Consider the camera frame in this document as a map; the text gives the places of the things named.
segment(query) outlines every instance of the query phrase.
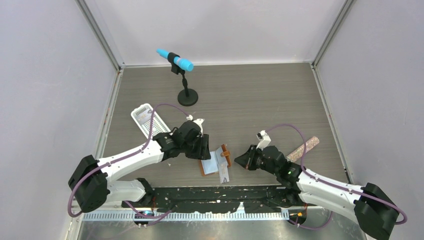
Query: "microphone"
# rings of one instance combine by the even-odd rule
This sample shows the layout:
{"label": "microphone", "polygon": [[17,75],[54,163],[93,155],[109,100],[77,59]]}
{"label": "microphone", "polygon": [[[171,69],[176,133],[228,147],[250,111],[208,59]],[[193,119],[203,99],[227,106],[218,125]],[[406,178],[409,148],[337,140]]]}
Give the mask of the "microphone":
{"label": "microphone", "polygon": [[[158,48],[156,49],[156,53],[158,53],[162,58],[168,59],[169,52]],[[191,72],[195,67],[191,61],[185,58],[181,58],[179,56],[174,57],[173,63],[180,67],[182,70],[188,72]]]}

